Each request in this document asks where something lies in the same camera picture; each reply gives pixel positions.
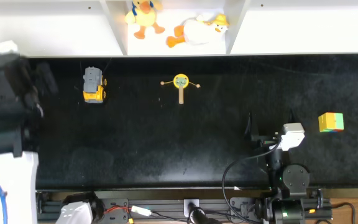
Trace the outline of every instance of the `yellow hat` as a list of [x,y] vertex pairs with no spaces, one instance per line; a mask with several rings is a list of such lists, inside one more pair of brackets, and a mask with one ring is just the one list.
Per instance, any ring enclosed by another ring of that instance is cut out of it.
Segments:
[[228,26],[229,25],[229,23],[226,20],[226,16],[224,14],[219,14],[218,16],[216,16],[215,20],[212,21],[212,23],[215,23],[220,26]]

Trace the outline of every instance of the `white duck plush toy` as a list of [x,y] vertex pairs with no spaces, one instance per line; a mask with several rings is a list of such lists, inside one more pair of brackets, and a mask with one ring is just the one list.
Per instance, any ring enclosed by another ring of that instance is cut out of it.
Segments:
[[228,26],[229,23],[224,14],[219,14],[212,22],[205,22],[203,16],[188,19],[182,26],[175,28],[176,37],[168,37],[167,45],[172,48],[184,42],[193,45],[207,44],[222,37]]

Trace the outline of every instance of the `yellow duck plush toy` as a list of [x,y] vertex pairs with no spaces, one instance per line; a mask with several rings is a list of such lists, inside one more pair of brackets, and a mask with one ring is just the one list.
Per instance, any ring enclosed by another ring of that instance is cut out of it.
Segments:
[[162,5],[159,2],[152,2],[149,0],[133,0],[132,11],[125,17],[128,24],[140,25],[140,31],[134,35],[138,39],[145,38],[145,31],[148,27],[154,27],[156,34],[161,34],[165,28],[160,27],[155,21],[157,20],[157,13],[155,10],[161,10]]
[[204,21],[203,16],[188,19],[182,26],[175,28],[176,37],[168,37],[167,45],[172,48],[184,42],[192,45],[207,44],[224,35],[228,26],[224,14],[219,14],[212,22]]

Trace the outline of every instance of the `blue cable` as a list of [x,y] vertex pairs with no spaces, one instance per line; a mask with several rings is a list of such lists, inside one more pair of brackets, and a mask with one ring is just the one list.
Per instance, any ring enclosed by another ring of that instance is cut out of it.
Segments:
[[6,196],[0,185],[0,198],[2,203],[2,214],[4,215],[4,224],[7,224],[7,207],[6,207]]

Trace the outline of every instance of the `blue scarf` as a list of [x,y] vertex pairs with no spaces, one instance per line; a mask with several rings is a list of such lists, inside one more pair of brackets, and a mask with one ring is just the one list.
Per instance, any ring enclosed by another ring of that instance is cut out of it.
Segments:
[[[152,3],[152,1],[150,1],[150,7],[154,7],[154,4]],[[132,1],[132,13],[137,16],[137,13],[136,13],[136,6],[134,4],[134,2]]]

